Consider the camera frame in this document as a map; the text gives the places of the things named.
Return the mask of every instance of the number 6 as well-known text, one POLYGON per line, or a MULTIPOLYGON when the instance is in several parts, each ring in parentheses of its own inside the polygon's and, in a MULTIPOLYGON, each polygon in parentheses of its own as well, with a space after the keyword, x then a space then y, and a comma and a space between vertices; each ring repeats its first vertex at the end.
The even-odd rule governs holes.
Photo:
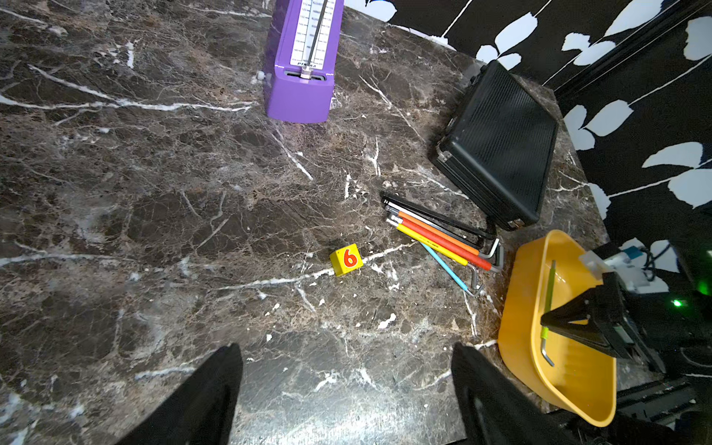
POLYGON ((346 251, 344 251, 344 264, 346 267, 356 266, 357 263, 358 258, 356 258, 356 255, 351 253, 349 249, 346 249, 346 251))

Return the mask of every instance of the marble countertop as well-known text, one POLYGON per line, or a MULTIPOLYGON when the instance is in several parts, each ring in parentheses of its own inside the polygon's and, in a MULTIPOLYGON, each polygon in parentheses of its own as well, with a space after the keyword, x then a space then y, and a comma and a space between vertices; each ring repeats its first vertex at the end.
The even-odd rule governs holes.
POLYGON ((551 229, 607 240, 568 135, 539 224, 502 233, 505 273, 465 301, 384 223, 379 193, 483 225, 427 159, 473 60, 347 10, 329 121, 277 122, 256 77, 271 7, 0 6, 3 434, 111 443, 231 342, 245 359, 232 444, 462 439, 457 341, 486 345, 548 408, 491 340, 519 246, 551 229), (331 276, 351 243, 366 265, 331 276))

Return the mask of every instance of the black carbon fiber case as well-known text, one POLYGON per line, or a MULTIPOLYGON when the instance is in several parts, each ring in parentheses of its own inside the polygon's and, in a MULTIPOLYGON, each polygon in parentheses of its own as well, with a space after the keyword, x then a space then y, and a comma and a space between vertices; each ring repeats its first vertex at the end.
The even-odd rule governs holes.
POLYGON ((534 224, 556 120, 498 61, 468 88, 433 163, 502 229, 534 224))

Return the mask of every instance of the yellow dice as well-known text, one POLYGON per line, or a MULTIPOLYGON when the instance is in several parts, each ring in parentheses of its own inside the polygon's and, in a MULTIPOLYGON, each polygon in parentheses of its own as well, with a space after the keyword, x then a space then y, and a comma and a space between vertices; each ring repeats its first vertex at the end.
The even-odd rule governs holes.
POLYGON ((340 248, 336 252, 332 253, 329 258, 331 258, 331 265, 334 266, 336 276, 341 276, 344 273, 355 271, 359 267, 363 266, 363 260, 361 259, 361 255, 358 253, 358 247, 356 247, 356 244, 340 248))

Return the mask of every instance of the yellow plastic tray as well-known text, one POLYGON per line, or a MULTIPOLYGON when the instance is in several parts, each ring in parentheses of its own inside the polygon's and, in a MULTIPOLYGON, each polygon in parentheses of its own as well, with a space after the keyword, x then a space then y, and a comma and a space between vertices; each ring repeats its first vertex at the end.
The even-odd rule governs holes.
POLYGON ((602 284, 578 260, 584 249, 562 231, 521 246, 504 303, 499 349, 507 368, 547 402, 607 426, 616 411, 616 360, 549 332, 541 355, 541 324, 551 261, 556 260, 552 309, 602 284))

